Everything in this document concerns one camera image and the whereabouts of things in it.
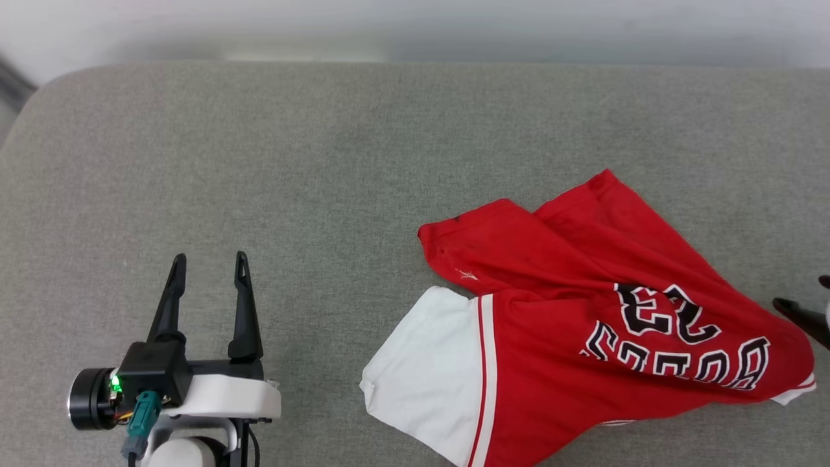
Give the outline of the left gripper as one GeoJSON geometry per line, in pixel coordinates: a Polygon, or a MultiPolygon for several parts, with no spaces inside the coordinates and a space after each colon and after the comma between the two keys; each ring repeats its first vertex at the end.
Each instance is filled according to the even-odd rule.
{"type": "Polygon", "coordinates": [[[249,261],[237,252],[237,305],[230,360],[185,357],[179,302],[185,292],[187,258],[172,261],[147,342],[130,345],[120,366],[81,370],[71,385],[67,413],[77,431],[109,431],[137,408],[145,391],[160,397],[162,415],[272,420],[281,416],[281,394],[264,378],[260,323],[249,261]]]}

